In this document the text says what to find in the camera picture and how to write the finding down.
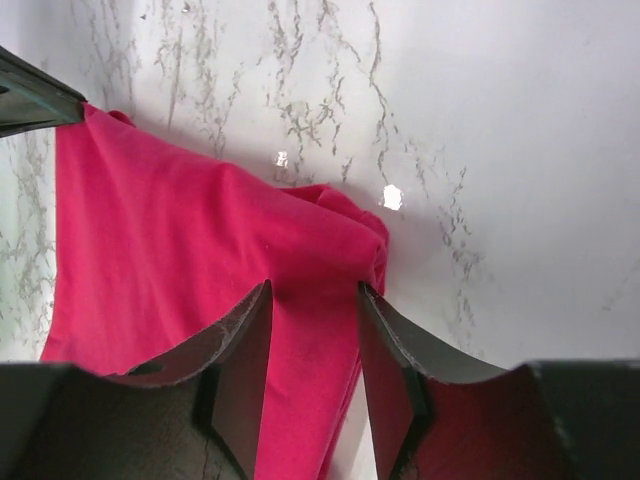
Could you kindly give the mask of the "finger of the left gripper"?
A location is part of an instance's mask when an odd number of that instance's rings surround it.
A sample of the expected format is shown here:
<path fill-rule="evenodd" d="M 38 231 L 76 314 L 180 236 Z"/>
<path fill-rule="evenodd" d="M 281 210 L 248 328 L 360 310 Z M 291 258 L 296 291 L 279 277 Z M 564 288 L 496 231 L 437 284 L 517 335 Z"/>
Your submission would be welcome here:
<path fill-rule="evenodd" d="M 1 48 L 1 137 L 84 120 L 75 89 Z"/>

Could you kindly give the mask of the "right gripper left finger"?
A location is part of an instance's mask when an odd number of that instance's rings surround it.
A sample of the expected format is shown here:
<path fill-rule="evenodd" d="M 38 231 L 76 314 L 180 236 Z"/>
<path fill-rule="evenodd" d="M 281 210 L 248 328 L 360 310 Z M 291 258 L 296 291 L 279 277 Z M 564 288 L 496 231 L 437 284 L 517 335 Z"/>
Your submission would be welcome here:
<path fill-rule="evenodd" d="M 250 479 L 272 288 L 123 375 L 65 363 L 1 367 L 5 479 Z"/>

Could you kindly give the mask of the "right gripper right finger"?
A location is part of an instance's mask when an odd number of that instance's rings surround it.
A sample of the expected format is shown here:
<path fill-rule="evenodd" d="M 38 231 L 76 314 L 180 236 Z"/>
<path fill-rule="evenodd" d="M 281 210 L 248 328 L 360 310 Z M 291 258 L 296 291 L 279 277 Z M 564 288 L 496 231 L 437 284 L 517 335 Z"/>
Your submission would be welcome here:
<path fill-rule="evenodd" d="M 440 340 L 368 284 L 359 346 L 381 479 L 635 479 L 639 364 L 502 369 Z"/>

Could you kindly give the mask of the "magenta t-shirt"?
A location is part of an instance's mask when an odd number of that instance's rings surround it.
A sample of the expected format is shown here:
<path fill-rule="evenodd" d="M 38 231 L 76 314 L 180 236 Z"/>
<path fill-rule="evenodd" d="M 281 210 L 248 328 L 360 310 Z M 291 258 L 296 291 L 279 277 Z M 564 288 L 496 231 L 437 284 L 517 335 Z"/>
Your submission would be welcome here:
<path fill-rule="evenodd" d="M 327 185 L 277 188 L 93 106 L 55 133 L 56 282 L 42 359 L 123 373 L 269 281 L 260 479 L 328 475 L 361 371 L 357 285 L 390 234 Z"/>

